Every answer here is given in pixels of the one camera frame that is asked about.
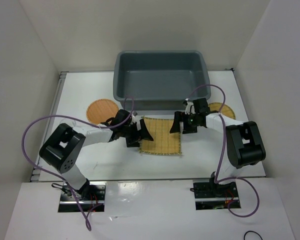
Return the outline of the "square bamboo mat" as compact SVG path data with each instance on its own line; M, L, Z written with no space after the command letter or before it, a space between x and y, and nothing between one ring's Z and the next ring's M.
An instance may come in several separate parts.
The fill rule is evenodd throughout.
M181 151L181 134L170 133L172 119L143 117L153 141L142 140L139 152L156 156L179 156Z

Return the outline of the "yellow round woven coaster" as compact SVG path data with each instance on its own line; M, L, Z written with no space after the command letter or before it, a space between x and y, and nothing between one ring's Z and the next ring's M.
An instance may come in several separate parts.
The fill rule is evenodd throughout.
M208 107L210 108L211 111L218 111L221 106L222 106L221 102L212 102L212 103L208 104ZM233 111L233 109L231 107L229 107L226 104L222 107L221 113L228 118L231 118L233 120L236 119L235 112Z

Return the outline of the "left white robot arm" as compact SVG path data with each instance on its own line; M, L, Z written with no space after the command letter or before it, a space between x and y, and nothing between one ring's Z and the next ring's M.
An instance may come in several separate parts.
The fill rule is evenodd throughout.
M84 134L75 131L66 123L61 123L43 144L39 156L70 184L73 196L78 200L85 200L97 189L76 165L82 148L110 143L119 138L125 139L128 148L139 147L142 140L154 140L143 119L135 120L128 111L120 109L114 117L108 118Z

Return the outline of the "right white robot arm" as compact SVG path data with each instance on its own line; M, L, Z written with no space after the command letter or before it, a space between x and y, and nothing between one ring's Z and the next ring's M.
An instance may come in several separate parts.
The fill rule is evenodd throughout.
M219 197L231 190L239 177L223 169L223 160L228 161L228 168L240 170L254 166L266 158L263 140L254 121L240 121L222 113L226 107L221 102L216 107L208 104L205 98L184 100L184 111L176 111L170 133L194 134L199 127L214 130L222 134L222 147L216 171L209 179L209 191Z

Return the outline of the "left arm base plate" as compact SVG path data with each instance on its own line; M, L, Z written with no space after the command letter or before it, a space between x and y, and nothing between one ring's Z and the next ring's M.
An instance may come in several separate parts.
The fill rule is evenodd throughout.
M94 190L92 193L88 193L84 198L76 193L78 202L85 213L88 211L103 212L105 209L106 182L92 181L90 184L94 186ZM80 211L75 198L65 183L63 185L52 183L51 186L61 191L58 206L59 213L75 213Z

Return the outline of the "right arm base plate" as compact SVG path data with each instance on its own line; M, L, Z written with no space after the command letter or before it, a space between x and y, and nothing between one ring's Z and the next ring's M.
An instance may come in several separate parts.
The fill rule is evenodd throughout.
M194 180L189 189L194 195L195 208L199 210L240 209L241 204L235 182L215 184L212 178Z

